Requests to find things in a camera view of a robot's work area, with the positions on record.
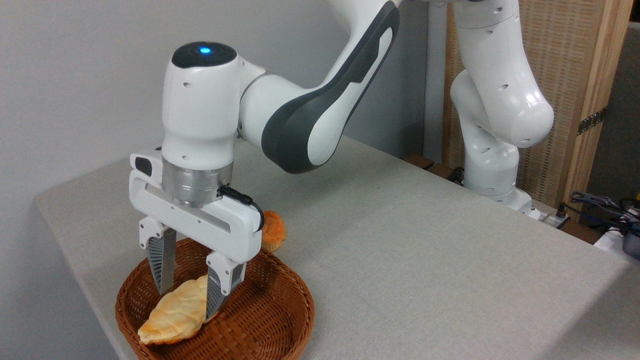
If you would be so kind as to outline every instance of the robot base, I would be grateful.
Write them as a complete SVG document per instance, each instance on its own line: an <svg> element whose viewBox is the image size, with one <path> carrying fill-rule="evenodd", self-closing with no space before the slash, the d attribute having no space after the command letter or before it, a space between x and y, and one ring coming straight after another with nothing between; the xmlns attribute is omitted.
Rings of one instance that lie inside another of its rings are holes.
<svg viewBox="0 0 640 360"><path fill-rule="evenodd" d="M499 196L487 196L487 198L505 205L519 213L536 220L540 219L540 211L533 206L533 201L528 193L518 188L514 188L511 192Z"/></svg>

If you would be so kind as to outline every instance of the metal bracket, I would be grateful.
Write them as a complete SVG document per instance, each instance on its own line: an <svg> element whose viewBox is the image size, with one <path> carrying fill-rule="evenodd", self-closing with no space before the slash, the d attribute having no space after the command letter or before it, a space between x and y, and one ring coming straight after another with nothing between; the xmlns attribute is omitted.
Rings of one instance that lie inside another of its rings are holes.
<svg viewBox="0 0 640 360"><path fill-rule="evenodd" d="M606 115L607 115L607 106L605 106L604 108L602 108L602 110L598 111L592 116L580 121L580 126L578 127L578 135L581 135L585 131L603 122Z"/></svg>

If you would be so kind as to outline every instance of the pastry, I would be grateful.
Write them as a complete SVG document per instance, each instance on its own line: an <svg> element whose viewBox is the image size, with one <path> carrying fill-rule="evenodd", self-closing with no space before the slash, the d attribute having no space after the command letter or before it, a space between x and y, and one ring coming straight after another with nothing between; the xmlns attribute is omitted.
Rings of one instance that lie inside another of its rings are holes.
<svg viewBox="0 0 640 360"><path fill-rule="evenodd" d="M140 343L173 344L198 333L207 308L207 276L188 280L165 294L138 329Z"/></svg>

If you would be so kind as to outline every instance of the bamboo panel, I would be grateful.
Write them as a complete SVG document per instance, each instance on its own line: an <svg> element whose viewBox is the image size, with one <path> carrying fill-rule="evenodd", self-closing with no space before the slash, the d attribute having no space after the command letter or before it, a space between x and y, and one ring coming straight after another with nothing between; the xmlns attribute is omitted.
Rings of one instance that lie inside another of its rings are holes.
<svg viewBox="0 0 640 360"><path fill-rule="evenodd" d="M631 0L520 2L525 52L540 90L556 112L549 136L520 151L518 187L533 199L556 206L566 188L579 189L576 186L584 183L586 189L584 178L588 179L593 157L584 156L590 154L584 151L595 151L599 133L578 142L578 127L608 102L627 25L621 19L625 11L628 18L631 4ZM445 165L457 167L464 165L464 144L449 89L464 68L452 13L450 6L442 157Z"/></svg>

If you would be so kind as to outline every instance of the white wall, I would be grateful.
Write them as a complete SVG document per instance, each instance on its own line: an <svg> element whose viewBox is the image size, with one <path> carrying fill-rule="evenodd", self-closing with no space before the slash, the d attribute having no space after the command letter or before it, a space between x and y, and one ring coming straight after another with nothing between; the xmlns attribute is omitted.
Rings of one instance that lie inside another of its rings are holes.
<svg viewBox="0 0 640 360"><path fill-rule="evenodd" d="M421 150L426 4L401 13L347 128L396 156ZM33 198L160 142L166 62L195 40L312 86L346 34L322 1L0 1L0 359L115 357Z"/></svg>

